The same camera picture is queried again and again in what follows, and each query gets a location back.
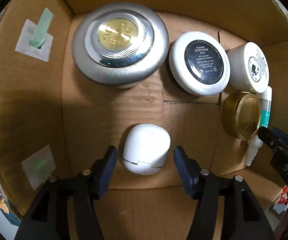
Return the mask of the white cream jar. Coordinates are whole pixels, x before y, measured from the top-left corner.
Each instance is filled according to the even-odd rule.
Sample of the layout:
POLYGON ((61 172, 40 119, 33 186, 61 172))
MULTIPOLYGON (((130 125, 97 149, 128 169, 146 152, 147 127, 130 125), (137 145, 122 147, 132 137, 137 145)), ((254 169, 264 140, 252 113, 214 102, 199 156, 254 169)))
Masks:
POLYGON ((261 48, 254 42, 227 51, 230 84, 238 91, 263 93, 269 83, 269 68, 261 48))

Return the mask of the white sticker with green tape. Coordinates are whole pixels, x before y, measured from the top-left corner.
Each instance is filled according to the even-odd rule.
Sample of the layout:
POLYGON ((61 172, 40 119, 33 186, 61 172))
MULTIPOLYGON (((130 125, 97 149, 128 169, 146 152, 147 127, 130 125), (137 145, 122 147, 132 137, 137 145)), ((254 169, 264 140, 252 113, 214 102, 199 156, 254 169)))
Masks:
POLYGON ((49 61, 53 36, 48 29, 53 19, 53 13, 45 8, 37 24, 27 19, 21 30, 15 51, 43 62, 49 61))

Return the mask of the white square sticker lower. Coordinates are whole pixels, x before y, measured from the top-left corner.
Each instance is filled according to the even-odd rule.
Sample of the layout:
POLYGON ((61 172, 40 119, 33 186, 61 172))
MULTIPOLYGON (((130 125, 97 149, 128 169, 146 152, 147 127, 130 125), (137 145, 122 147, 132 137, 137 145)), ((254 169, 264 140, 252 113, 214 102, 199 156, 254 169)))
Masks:
POLYGON ((50 146, 45 146, 25 159, 21 166, 31 187, 36 190, 42 183, 47 181, 56 168, 50 146))

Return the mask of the white earbuds case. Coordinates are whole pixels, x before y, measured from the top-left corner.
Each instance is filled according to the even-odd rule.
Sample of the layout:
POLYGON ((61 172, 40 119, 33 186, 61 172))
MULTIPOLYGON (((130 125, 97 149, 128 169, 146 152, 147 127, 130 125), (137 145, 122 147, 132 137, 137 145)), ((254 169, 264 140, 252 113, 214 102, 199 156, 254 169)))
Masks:
POLYGON ((125 168, 142 176, 158 173, 165 165, 171 137, 155 124, 135 125, 127 135, 122 160, 125 168))

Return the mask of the white tube green label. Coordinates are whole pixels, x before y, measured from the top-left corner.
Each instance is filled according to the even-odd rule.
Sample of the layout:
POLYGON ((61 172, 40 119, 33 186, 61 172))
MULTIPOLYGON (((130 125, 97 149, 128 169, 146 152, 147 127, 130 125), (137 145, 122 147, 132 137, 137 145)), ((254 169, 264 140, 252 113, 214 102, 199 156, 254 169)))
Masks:
MULTIPOLYGON (((271 115, 271 105, 272 105, 272 88, 267 86, 263 93, 255 93, 255 96, 260 101, 261 106, 261 119, 259 127, 268 127, 269 119, 271 115)), ((259 139, 258 134, 254 135, 251 140, 248 141, 248 147, 245 158, 245 165, 251 166, 252 161, 258 153, 259 148, 262 147, 264 143, 259 139)))

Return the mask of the round silver tin gold emblem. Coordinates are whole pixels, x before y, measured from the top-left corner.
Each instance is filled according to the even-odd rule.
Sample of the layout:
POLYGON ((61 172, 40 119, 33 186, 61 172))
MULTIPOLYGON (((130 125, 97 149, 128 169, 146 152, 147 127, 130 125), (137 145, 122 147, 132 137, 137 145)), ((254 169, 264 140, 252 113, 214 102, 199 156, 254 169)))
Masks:
POLYGON ((133 87, 154 74, 168 54, 169 35, 153 10, 110 3, 87 14, 72 40, 78 69, 101 85, 133 87))

